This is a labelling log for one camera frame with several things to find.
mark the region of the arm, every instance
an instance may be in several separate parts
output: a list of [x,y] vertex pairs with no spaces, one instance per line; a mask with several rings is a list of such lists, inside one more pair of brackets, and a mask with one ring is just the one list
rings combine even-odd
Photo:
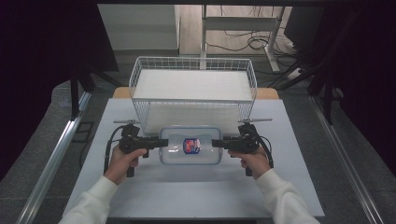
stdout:
[[264,195],[264,206],[273,214],[275,223],[318,223],[309,214],[297,188],[281,179],[274,169],[261,175],[256,184]]
[[119,184],[125,180],[126,171],[130,166],[136,167],[138,157],[146,152],[145,149],[138,149],[130,154],[123,154],[115,147],[105,174],[88,191],[78,196],[75,205],[64,215],[60,224],[106,223],[111,198]]
[[252,170],[253,178],[264,196],[264,206],[273,215],[276,224],[283,223],[318,223],[308,212],[304,199],[298,190],[284,181],[271,169],[263,148],[253,154],[228,151],[241,160],[242,167]]

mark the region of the wall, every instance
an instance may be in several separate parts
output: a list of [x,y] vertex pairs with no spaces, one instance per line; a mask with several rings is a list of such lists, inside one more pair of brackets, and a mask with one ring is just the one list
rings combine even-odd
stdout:
[[114,50],[178,49],[178,6],[99,4]]

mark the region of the white table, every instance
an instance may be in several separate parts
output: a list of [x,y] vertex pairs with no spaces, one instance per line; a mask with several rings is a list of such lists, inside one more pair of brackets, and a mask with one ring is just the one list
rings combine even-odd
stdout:
[[[273,119],[254,124],[271,141],[276,172],[301,192],[312,215],[324,216],[283,102],[257,100],[251,118]],[[137,119],[130,99],[109,99],[65,212],[103,173],[106,142],[119,127],[115,119]],[[226,151],[217,165],[164,165],[158,149],[151,150],[149,158],[139,161],[135,177],[120,185],[110,207],[110,217],[129,219],[271,216],[253,178],[245,176],[239,159],[230,158]]]

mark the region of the wire mesh basket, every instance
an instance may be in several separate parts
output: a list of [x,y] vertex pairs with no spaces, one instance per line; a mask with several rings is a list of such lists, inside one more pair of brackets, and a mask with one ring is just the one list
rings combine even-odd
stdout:
[[238,135],[257,82],[249,59],[139,57],[129,82],[145,134],[173,125],[212,125]]

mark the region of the white sleeve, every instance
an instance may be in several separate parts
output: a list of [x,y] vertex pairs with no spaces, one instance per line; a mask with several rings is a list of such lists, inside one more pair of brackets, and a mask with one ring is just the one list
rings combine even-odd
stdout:
[[264,195],[264,206],[272,213],[276,224],[319,223],[309,214],[297,188],[280,178],[274,169],[261,175],[256,184]]
[[109,204],[118,186],[101,176],[99,180],[75,201],[74,206],[64,215],[60,224],[65,223],[106,223]]

